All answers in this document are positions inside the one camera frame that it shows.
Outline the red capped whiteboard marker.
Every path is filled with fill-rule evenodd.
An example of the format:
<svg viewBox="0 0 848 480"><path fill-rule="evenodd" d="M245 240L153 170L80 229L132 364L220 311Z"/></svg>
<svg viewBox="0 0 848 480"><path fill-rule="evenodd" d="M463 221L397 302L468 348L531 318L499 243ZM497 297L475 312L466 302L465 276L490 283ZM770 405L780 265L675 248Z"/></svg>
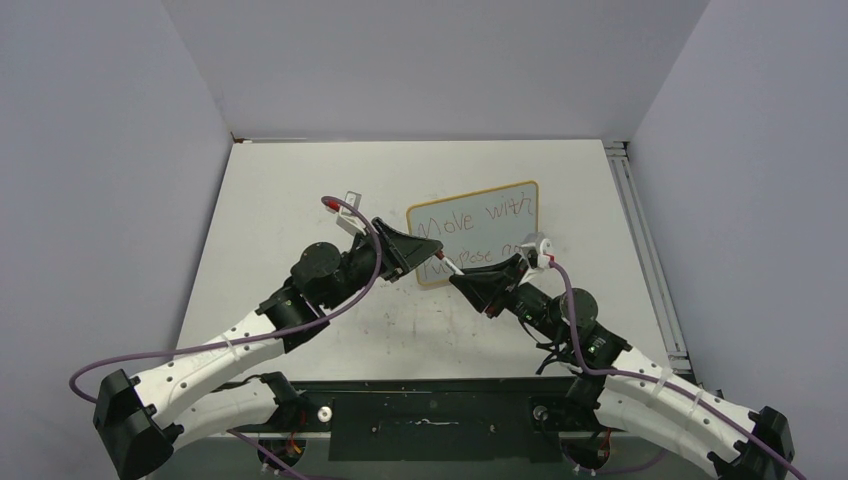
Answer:
<svg viewBox="0 0 848 480"><path fill-rule="evenodd" d="M452 275L463 275L464 272L447 256L442 256L441 261L449 269Z"/></svg>

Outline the yellow framed whiteboard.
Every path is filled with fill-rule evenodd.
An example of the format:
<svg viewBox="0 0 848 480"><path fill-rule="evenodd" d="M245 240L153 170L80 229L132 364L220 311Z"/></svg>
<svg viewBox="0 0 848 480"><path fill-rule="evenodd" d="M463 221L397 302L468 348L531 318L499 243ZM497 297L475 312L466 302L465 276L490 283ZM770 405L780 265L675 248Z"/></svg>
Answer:
<svg viewBox="0 0 848 480"><path fill-rule="evenodd" d="M447 281L452 262L462 270L502 262L520 251L538 231L539 185L513 183L411 206L411 235L442 243L444 258L428 259L416 270L420 285Z"/></svg>

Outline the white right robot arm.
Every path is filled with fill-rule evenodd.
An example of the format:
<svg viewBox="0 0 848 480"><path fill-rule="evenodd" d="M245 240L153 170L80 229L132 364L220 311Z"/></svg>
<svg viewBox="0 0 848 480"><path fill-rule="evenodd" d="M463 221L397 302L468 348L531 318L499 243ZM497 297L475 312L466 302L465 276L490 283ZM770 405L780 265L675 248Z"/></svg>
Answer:
<svg viewBox="0 0 848 480"><path fill-rule="evenodd" d="M565 411L579 428L601 426L646 440L713 479L803 478L785 415L734 404L648 358L601 325L593 298L580 294L552 256L516 254L497 265L448 265L450 284L479 313L504 311L544 336L542 364L575 375Z"/></svg>

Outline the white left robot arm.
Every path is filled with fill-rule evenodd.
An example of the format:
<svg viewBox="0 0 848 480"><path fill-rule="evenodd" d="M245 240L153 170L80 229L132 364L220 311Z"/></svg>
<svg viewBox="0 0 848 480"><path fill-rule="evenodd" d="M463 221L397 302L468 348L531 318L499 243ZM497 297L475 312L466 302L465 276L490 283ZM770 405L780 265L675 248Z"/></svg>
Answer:
<svg viewBox="0 0 848 480"><path fill-rule="evenodd" d="M395 282L443 248L380 218L370 224L345 252L328 242L309 245L281 288L205 344L158 367L133 375L118 369L101 380L93 424L119 478L141 479L178 449L218 432L264 423L282 431L295 423L299 396L281 374L224 385L310 341L377 279Z"/></svg>

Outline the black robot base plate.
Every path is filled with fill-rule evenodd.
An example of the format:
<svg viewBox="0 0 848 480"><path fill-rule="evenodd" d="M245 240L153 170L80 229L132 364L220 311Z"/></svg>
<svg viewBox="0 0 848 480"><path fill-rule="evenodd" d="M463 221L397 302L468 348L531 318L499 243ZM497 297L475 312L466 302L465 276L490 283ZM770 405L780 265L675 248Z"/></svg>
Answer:
<svg viewBox="0 0 848 480"><path fill-rule="evenodd" d="M571 377L297 381L302 396L245 433L325 434L331 461L558 463L606 458L609 430L568 396Z"/></svg>

